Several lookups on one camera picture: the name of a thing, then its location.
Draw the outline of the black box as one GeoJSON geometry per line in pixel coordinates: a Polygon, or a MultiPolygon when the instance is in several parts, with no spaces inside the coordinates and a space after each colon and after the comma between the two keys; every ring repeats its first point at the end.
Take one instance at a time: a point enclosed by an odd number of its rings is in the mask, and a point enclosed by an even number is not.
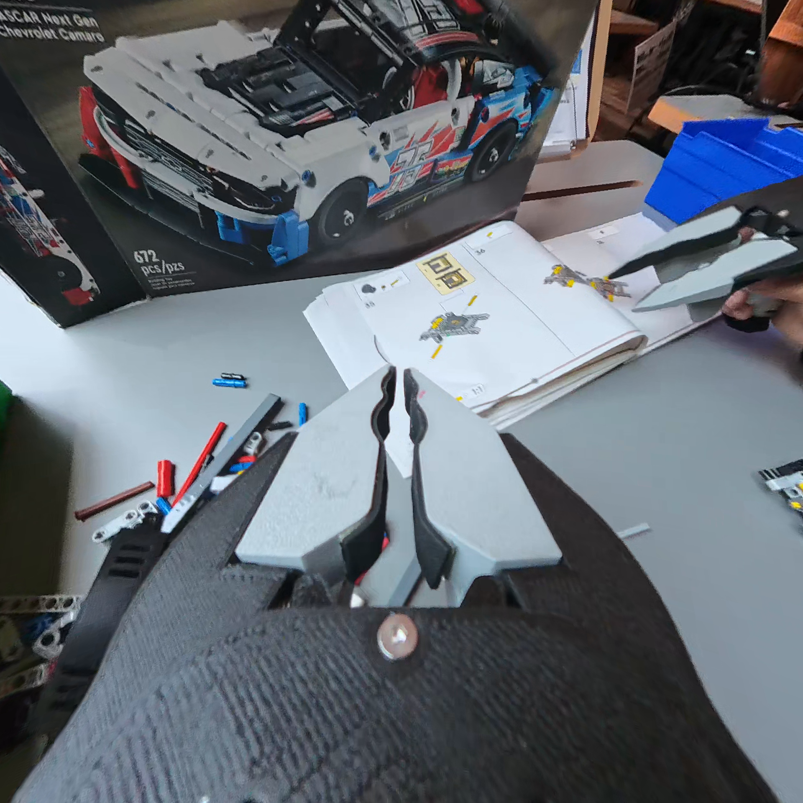
{"type": "Polygon", "coordinates": [[[2,273],[68,328],[511,219],[598,5],[2,2],[2,273]]]}

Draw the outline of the cluttered wooden workbench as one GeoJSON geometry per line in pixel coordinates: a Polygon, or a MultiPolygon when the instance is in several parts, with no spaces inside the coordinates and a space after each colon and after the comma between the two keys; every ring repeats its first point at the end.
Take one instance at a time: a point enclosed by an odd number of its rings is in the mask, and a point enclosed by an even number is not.
{"type": "Polygon", "coordinates": [[[614,2],[596,141],[659,137],[648,121],[658,97],[757,98],[762,47],[787,2],[614,2]],[[628,107],[635,50],[676,22],[668,63],[646,105],[628,107]]]}

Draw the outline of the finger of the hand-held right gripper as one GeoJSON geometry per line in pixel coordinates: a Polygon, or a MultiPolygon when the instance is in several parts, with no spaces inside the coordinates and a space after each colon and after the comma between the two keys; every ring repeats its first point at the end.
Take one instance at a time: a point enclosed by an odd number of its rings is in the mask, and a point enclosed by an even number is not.
{"type": "Polygon", "coordinates": [[[702,262],[720,256],[739,239],[743,212],[728,206],[676,226],[608,274],[621,279],[644,268],[654,269],[660,284],[667,284],[695,270],[702,262]]]}
{"type": "Polygon", "coordinates": [[[702,247],[659,238],[631,260],[631,266],[655,270],[658,286],[633,306],[646,314],[684,308],[693,323],[715,317],[736,290],[772,276],[790,276],[800,268],[800,248],[785,238],[752,238],[702,247]]]}

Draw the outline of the lego instruction booklet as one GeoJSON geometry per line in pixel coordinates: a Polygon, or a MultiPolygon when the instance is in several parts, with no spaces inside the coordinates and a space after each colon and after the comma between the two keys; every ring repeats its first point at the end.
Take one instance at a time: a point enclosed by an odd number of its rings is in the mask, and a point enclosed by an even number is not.
{"type": "Polygon", "coordinates": [[[714,320],[637,312],[652,268],[609,281],[664,231],[637,214],[540,243],[513,222],[327,286],[304,317],[348,389],[385,364],[428,376],[498,430],[714,320]]]}

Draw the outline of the person's right hand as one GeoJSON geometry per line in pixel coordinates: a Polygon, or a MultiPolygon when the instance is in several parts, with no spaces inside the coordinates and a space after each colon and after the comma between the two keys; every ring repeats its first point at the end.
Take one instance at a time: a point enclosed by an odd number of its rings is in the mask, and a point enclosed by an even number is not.
{"type": "Polygon", "coordinates": [[[772,325],[792,344],[802,346],[802,280],[801,277],[773,278],[759,281],[731,294],[721,312],[734,320],[755,317],[752,296],[770,299],[776,309],[772,325]]]}

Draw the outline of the pile of loose lego pieces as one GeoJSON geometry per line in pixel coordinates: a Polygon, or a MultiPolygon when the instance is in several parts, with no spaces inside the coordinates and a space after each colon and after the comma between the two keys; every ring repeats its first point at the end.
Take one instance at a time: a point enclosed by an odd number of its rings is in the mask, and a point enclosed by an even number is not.
{"type": "Polygon", "coordinates": [[[30,731],[63,728],[95,678],[133,598],[179,529],[266,451],[284,400],[269,394],[217,454],[221,423],[173,502],[143,501],[95,532],[108,545],[86,595],[2,597],[2,752],[30,731]]]}

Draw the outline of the illustrated instruction poster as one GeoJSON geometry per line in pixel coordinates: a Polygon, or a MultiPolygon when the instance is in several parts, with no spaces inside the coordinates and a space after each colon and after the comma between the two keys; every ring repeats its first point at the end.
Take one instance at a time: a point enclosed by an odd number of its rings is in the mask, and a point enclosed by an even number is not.
{"type": "Polygon", "coordinates": [[[540,162],[570,156],[577,146],[587,139],[588,98],[596,23],[597,18],[594,17],[571,68],[560,103],[540,150],[540,162]]]}

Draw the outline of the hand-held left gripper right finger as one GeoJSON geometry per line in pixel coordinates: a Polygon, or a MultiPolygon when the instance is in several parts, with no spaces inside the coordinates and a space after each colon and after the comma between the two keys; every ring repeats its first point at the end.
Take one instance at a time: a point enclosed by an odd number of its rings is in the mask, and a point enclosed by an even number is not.
{"type": "Polygon", "coordinates": [[[427,585],[461,603],[480,577],[558,565],[561,550],[496,429],[414,368],[404,391],[427,585]]]}

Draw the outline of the blue plastic storage bin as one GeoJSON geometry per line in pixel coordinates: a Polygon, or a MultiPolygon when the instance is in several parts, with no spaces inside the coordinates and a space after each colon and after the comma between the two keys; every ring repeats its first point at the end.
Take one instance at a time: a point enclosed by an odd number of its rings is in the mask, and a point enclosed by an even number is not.
{"type": "Polygon", "coordinates": [[[767,118],[687,122],[645,203],[675,224],[731,197],[802,175],[801,128],[767,118]]]}

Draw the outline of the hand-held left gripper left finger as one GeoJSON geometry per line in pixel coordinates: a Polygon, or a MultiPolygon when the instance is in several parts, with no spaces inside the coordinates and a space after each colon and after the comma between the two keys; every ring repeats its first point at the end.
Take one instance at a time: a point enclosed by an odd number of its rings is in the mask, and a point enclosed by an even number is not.
{"type": "Polygon", "coordinates": [[[304,424],[244,531],[244,564],[354,582],[386,535],[385,440],[396,368],[386,366],[304,424]]]}

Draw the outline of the partly built lego model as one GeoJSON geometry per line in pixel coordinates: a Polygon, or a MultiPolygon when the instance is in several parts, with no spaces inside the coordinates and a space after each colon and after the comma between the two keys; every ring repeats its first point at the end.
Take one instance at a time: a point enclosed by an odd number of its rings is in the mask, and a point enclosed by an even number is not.
{"type": "Polygon", "coordinates": [[[788,507],[802,517],[802,459],[764,469],[758,477],[769,491],[782,496],[788,507]]]}

